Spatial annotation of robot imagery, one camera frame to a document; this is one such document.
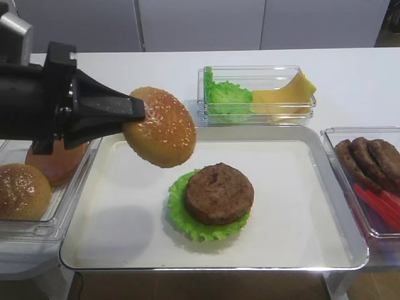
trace white table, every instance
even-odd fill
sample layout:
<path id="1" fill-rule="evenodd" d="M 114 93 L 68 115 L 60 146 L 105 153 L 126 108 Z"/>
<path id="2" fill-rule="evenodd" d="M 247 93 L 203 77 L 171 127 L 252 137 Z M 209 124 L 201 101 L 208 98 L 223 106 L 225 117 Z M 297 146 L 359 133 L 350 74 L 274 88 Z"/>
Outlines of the white table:
<path id="1" fill-rule="evenodd" d="M 78 67 L 110 88 L 130 93 L 141 86 L 154 86 L 182 101 L 197 98 L 198 69 L 204 66 L 252 66 L 296 64 L 316 85 L 317 107 L 309 127 L 317 132 L 337 126 L 400 125 L 399 48 L 308 49 L 234 52 L 85 53 Z M 35 54 L 32 62 L 42 63 Z M 43 253 L 28 249 L 30 260 L 21 254 L 18 274 L 8 264 L 5 243 L 0 244 L 0 277 L 24 278 L 45 271 L 57 257 L 57 247 Z M 371 265 L 384 264 L 385 257 L 371 254 Z M 386 265 L 400 264 L 391 260 Z M 339 274 L 331 280 L 334 296 L 343 294 L 354 275 Z"/>

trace plastic container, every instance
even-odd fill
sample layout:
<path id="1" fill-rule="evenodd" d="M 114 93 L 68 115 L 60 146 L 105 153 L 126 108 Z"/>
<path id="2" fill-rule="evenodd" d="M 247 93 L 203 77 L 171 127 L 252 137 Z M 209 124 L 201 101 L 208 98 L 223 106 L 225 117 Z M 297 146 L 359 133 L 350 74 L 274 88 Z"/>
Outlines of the plastic container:
<path id="1" fill-rule="evenodd" d="M 35 243 L 59 241 L 68 228 L 100 142 L 98 139 L 90 143 L 74 177 L 68 183 L 52 188 L 51 202 L 40 221 L 0 219 L 0 238 Z M 5 141 L 0 146 L 0 165 L 24 164 L 30 145 L 30 141 Z"/>
<path id="2" fill-rule="evenodd" d="M 336 127 L 321 131 L 324 148 L 342 187 L 347 203 L 369 246 L 379 252 L 400 252 L 400 232 L 391 228 L 379 214 L 359 198 L 353 189 L 353 180 L 342 168 L 334 147 L 341 141 L 352 141 L 360 136 L 383 139 L 400 149 L 400 127 Z"/>
<path id="3" fill-rule="evenodd" d="M 298 66 L 212 66 L 199 70 L 197 111 L 200 120 L 205 122 L 207 126 L 306 125 L 313 117 L 313 107 L 316 105 L 314 96 L 309 102 L 305 103 L 208 103 L 204 89 L 206 68 L 212 69 L 213 80 L 216 83 L 229 81 L 250 91 L 280 89 L 287 85 L 301 70 Z M 223 108 L 223 111 L 239 111 L 241 114 L 216 113 L 221 108 Z M 279 109 L 280 112 L 279 114 L 263 113 L 271 109 Z"/>

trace burger patty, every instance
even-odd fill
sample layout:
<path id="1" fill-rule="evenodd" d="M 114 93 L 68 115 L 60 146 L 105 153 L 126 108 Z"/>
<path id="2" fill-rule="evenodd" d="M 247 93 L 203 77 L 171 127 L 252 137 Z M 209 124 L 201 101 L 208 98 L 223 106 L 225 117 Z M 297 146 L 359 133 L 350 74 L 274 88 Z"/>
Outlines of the burger patty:
<path id="1" fill-rule="evenodd" d="M 380 194 L 382 192 L 382 187 L 375 183 L 373 180 L 369 179 L 358 167 L 356 161 L 353 158 L 351 149 L 351 141 L 346 139 L 341 141 L 335 147 L 335 152 L 337 158 L 339 158 L 340 163 L 346 169 L 348 173 L 354 178 L 355 181 L 360 183 L 364 188 L 370 189 L 374 193 Z"/>
<path id="2" fill-rule="evenodd" d="M 368 149 L 378 161 L 386 176 L 400 187 L 400 154 L 390 142 L 375 139 L 368 142 Z"/>
<path id="3" fill-rule="evenodd" d="M 373 181 L 376 181 L 383 189 L 389 192 L 395 191 L 397 186 L 394 181 L 385 175 L 369 153 L 368 142 L 369 141 L 365 137 L 358 137 L 351 143 L 354 160 L 357 162 L 359 168 Z"/>
<path id="4" fill-rule="evenodd" d="M 186 210 L 205 225 L 237 221 L 253 200 L 254 189 L 247 177 L 223 163 L 205 167 L 186 186 Z"/>

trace stack of patties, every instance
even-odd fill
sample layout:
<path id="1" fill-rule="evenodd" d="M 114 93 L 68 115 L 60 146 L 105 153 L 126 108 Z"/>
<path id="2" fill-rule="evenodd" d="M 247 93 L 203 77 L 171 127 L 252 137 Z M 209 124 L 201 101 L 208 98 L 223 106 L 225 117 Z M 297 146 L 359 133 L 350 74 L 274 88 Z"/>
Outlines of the stack of patties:
<path id="1" fill-rule="evenodd" d="M 400 190 L 400 154 L 389 142 L 347 139 L 336 145 L 335 152 L 345 170 L 365 189 L 376 194 Z"/>

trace yellow cheese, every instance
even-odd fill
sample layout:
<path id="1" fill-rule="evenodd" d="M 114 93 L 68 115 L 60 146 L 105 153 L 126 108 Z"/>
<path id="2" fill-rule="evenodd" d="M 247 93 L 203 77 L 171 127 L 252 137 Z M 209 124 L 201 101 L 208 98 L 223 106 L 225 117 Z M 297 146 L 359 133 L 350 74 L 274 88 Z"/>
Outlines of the yellow cheese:
<path id="1" fill-rule="evenodd" d="M 252 103 L 256 114 L 296 114 L 308 113 L 309 107 L 279 107 L 271 104 L 296 104 L 310 103 L 311 97 L 317 88 L 304 76 L 298 72 L 293 79 L 281 89 L 272 89 L 265 91 L 253 91 Z"/>

